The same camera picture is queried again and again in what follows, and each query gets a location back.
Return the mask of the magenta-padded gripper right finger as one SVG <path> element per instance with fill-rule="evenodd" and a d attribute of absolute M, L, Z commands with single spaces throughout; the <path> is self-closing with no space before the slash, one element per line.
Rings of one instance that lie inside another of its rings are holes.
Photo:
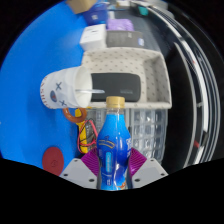
<path fill-rule="evenodd" d="M 131 149 L 126 178 L 128 189 L 144 187 L 167 175 L 168 173 L 156 159 L 147 159 L 138 150 Z"/>

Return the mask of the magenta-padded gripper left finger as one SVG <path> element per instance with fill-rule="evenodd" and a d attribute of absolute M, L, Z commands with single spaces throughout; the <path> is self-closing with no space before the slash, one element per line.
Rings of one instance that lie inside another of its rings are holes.
<path fill-rule="evenodd" d="M 97 149 L 86 153 L 81 159 L 74 158 L 60 177 L 88 189 L 96 189 L 100 171 Z"/>

